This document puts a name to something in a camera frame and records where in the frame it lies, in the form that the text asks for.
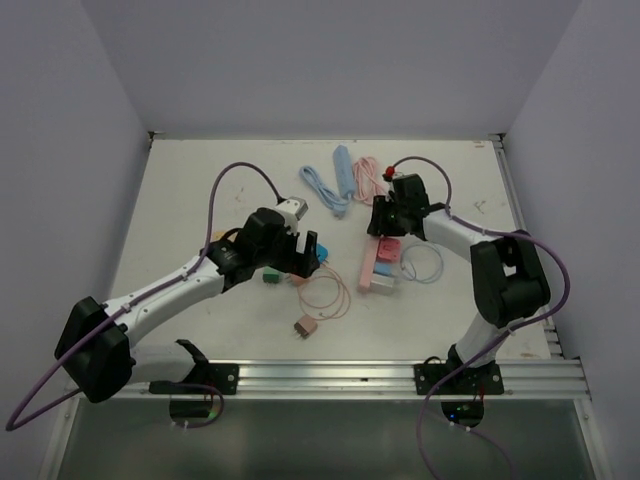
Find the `light blue power strip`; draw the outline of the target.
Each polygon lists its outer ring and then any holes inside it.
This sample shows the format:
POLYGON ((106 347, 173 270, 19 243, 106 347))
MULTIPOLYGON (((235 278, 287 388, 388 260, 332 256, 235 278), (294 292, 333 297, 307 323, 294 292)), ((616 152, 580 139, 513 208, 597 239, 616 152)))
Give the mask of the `light blue power strip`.
POLYGON ((346 215, 351 201, 355 199, 356 181, 353 162, 346 146, 339 145, 335 148, 332 161, 338 191, 331 189, 312 166, 302 166, 299 176, 318 195, 331 214, 341 219, 346 215))

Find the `blue square charger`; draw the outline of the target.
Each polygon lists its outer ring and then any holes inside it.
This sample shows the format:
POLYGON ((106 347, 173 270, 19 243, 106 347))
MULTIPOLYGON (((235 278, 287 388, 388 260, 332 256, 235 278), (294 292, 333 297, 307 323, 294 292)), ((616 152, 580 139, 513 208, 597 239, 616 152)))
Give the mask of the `blue square charger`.
POLYGON ((316 245, 316 256, 317 256, 318 262, 321 265, 328 264, 329 251, 326 247, 324 247, 320 243, 316 245))

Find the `pink power strip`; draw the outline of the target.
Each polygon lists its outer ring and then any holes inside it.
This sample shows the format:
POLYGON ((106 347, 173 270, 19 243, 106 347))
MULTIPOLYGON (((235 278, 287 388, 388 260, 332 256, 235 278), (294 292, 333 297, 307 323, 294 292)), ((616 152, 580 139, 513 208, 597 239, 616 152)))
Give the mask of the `pink power strip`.
POLYGON ((379 239, 377 237, 369 237, 365 243, 357 285, 357 290, 361 293, 366 293, 370 289, 377 260, 378 245, 379 239))

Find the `pink charger plug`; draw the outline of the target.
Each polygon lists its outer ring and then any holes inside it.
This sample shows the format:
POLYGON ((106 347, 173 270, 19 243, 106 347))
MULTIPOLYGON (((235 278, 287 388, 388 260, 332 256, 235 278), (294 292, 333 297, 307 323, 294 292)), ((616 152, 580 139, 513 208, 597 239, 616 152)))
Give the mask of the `pink charger plug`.
POLYGON ((293 275, 293 274, 288 275, 287 281, 292 285, 294 285, 295 287, 299 287, 300 285, 303 285, 304 283, 307 282, 305 278, 302 278, 300 276, 293 275))

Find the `green plug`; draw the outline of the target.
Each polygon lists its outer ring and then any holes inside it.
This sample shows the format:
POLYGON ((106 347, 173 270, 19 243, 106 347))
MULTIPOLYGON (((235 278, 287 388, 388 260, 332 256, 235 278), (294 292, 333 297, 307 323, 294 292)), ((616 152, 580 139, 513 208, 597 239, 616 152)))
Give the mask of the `green plug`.
POLYGON ((272 267, 265 267, 262 271, 262 281, 266 285, 280 284, 282 273, 272 267))

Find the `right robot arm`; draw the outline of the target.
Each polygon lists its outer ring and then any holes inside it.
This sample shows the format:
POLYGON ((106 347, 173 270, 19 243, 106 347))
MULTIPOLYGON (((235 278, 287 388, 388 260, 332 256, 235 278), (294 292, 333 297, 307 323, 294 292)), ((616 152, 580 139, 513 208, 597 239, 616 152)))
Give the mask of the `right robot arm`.
POLYGON ((475 317, 446 361, 426 361, 421 371, 432 385, 468 392, 496 366, 497 350, 507 336, 551 300, 538 244, 523 230, 483 229, 454 215, 447 202, 431 202, 417 174, 389 167, 383 178, 389 191, 373 198, 367 233, 380 239, 412 236, 470 265, 475 317))

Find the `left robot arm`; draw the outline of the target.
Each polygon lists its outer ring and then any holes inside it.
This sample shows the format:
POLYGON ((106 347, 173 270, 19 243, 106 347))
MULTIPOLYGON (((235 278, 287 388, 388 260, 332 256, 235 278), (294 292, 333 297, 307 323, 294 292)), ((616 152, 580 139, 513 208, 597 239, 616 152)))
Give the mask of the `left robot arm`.
POLYGON ((54 356, 93 403, 124 386, 151 383, 168 393, 193 393, 214 384, 206 356, 190 341, 141 347, 142 339, 179 313, 249 281, 256 270, 274 268, 308 278, 319 267, 317 234, 297 249, 305 201, 291 197, 252 213, 233 238, 209 243, 170 275, 104 304, 77 302, 54 356))

